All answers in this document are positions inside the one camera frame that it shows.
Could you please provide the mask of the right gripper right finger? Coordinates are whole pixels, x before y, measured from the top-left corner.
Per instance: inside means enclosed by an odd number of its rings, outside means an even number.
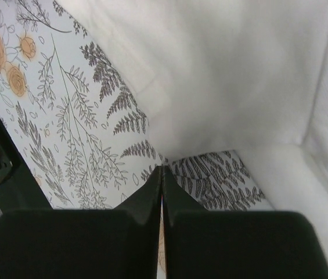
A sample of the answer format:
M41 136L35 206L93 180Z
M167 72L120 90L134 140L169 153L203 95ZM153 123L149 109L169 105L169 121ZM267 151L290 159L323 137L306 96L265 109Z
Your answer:
M311 223L297 212L209 211L163 167L168 278L328 278Z

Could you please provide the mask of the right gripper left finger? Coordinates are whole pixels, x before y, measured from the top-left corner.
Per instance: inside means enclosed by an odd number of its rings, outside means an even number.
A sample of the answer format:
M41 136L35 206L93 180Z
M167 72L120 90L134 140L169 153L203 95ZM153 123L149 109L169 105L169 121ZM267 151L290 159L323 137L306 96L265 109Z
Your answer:
M0 217L0 278L156 278L162 168L114 209Z

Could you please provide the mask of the white t shirt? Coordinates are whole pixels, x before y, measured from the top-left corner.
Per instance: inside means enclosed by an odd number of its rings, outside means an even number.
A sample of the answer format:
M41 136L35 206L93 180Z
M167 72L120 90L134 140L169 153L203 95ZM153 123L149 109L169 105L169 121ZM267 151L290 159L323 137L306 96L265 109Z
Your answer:
M234 150L328 261L328 1L60 1L177 160Z

